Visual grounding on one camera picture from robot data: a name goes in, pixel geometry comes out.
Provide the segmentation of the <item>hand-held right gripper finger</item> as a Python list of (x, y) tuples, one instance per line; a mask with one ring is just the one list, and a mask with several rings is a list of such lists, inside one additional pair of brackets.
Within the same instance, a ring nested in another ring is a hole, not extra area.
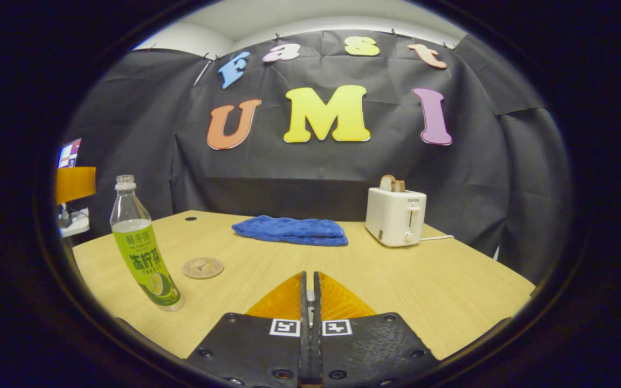
[(397, 387), (440, 365), (399, 314), (373, 312), (319, 271), (313, 283), (313, 385)]
[(236, 387), (300, 387), (310, 335), (306, 272), (290, 281), (282, 306), (293, 317), (228, 312), (185, 361)]

